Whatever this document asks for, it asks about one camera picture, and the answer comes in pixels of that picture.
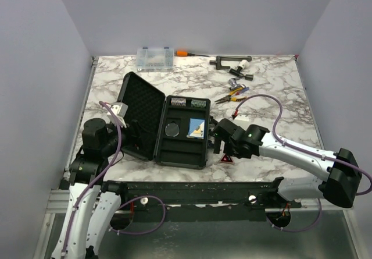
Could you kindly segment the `red triangle all-in button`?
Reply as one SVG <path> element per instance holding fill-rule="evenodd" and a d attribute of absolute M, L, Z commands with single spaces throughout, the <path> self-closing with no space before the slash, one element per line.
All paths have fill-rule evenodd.
<path fill-rule="evenodd" d="M 224 164 L 231 164 L 234 165 L 235 162 L 233 158 L 227 154 L 223 154 L 222 157 L 219 160 L 219 163 L 224 163 Z"/>

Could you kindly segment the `clear round dealer button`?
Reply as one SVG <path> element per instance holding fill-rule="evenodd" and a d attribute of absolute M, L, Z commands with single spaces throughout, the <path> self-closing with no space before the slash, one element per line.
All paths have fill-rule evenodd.
<path fill-rule="evenodd" d="M 164 133 L 168 137 L 177 137 L 180 133 L 180 128 L 175 122 L 168 123 L 164 129 Z"/>

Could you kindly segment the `black foam lined carry case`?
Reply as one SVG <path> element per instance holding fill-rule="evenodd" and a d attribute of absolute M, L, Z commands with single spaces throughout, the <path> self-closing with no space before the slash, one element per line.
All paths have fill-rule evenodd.
<path fill-rule="evenodd" d="M 186 107 L 171 106 L 171 97 L 185 98 Z M 193 108 L 191 100 L 205 100 L 206 108 Z M 169 95 L 148 83 L 134 72 L 123 78 L 118 102 L 128 106 L 124 117 L 127 131 L 124 136 L 122 150 L 126 153 L 128 144 L 128 127 L 133 119 L 139 121 L 144 128 L 151 132 L 150 154 L 128 154 L 139 159 L 155 161 L 158 164 L 187 169 L 203 169 L 206 166 L 208 149 L 208 132 L 210 123 L 210 100 Z M 205 120 L 205 138 L 192 139 L 187 137 L 189 120 L 191 118 Z M 168 137 L 164 129 L 168 123 L 175 122 L 180 128 L 177 137 Z"/>

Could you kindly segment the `blue playing card deck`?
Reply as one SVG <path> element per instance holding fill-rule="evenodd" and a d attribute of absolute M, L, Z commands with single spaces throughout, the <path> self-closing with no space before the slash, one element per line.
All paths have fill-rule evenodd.
<path fill-rule="evenodd" d="M 187 133 L 188 138 L 204 139 L 205 138 L 205 120 L 191 118 L 189 120 L 189 130 Z"/>

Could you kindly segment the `green blue poker chip stack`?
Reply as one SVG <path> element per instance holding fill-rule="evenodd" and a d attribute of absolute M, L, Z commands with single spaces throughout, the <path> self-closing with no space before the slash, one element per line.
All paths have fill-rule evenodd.
<path fill-rule="evenodd" d="M 205 100 L 192 99 L 191 100 L 191 106 L 193 108 L 206 108 L 206 101 Z"/>

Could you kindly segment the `orange blue poker chip stack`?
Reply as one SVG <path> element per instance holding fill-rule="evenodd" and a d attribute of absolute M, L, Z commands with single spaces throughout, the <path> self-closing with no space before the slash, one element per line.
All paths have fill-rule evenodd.
<path fill-rule="evenodd" d="M 185 98 L 171 97 L 170 104 L 175 107 L 186 107 L 187 100 Z"/>

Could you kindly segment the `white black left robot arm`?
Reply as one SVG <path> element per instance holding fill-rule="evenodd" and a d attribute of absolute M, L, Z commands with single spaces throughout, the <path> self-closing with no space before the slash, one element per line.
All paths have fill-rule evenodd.
<path fill-rule="evenodd" d="M 97 258 L 112 216 L 129 201 L 123 185 L 103 178 L 120 153 L 151 159 L 157 134 L 158 124 L 144 120 L 106 123 L 93 118 L 84 123 L 82 146 L 69 167 L 67 211 L 52 258 Z"/>

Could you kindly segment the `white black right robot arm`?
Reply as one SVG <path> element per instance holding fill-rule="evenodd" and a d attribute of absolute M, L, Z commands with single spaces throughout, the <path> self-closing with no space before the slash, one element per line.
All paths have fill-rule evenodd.
<path fill-rule="evenodd" d="M 228 119 L 217 124 L 213 135 L 217 144 L 215 152 L 224 143 L 223 152 L 231 157 L 277 159 L 310 174 L 304 178 L 277 178 L 275 189 L 267 194 L 271 206 L 279 208 L 299 198 L 324 198 L 341 208 L 353 206 L 362 174 L 350 151 L 319 150 L 275 136 L 259 125 L 251 124 L 243 129 Z"/>

